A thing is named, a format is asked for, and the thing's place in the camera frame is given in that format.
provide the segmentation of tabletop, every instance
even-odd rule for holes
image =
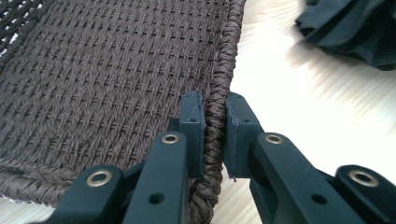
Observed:
[[[396,71],[328,55],[304,42],[304,0],[247,0],[231,90],[267,132],[282,133],[330,175],[357,164],[396,183]],[[229,179],[212,223],[261,223],[248,179]],[[0,223],[46,219],[52,208],[0,199]]]

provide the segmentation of brown woven basket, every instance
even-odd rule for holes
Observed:
[[[187,91],[205,96],[205,179],[220,193],[225,98],[245,0],[0,2],[0,196],[55,206],[79,172],[145,159]]]

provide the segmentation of woven mat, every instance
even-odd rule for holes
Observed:
[[[190,218],[210,221],[244,3],[1,1],[0,195],[54,206],[88,167],[129,169],[198,90],[205,179]]]

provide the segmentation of black cloth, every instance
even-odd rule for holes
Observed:
[[[396,68],[395,0],[308,1],[296,23],[308,43],[381,70]]]

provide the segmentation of black object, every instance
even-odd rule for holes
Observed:
[[[188,95],[190,103],[201,101]],[[287,137],[265,133],[241,95],[230,94],[227,111],[225,164],[230,177],[251,179],[264,223],[396,223],[396,187],[383,176],[356,165],[326,175]],[[187,223],[187,172],[200,166],[188,166],[191,157],[200,160],[188,146],[201,138],[186,136],[203,133],[177,132],[181,120],[171,119],[145,163],[130,171],[101,165],[81,173],[43,223]]]
[[[381,70],[396,68],[394,0],[308,0],[296,20],[309,43],[363,60]]]

